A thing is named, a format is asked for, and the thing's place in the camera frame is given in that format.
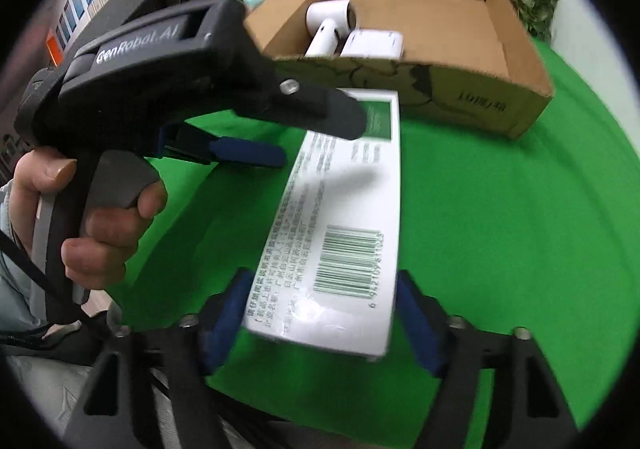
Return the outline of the light blue sleeve forearm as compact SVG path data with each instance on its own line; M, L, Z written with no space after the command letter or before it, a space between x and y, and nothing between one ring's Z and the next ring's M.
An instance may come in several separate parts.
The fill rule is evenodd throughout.
M6 254L1 254L0 320L2 332L29 332L46 325L30 310L32 281Z

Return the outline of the person's left hand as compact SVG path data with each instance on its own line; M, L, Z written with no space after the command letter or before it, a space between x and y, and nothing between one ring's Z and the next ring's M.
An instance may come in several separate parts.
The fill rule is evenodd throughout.
M27 253L40 196L55 194L73 179L77 162L47 146L26 153L15 167L9 197L9 218L17 240ZM130 208L96 208L88 215L87 234L62 245L66 277L88 290L105 290L124 279L126 262L137 253L139 242L167 203L167 191L158 180L140 193Z

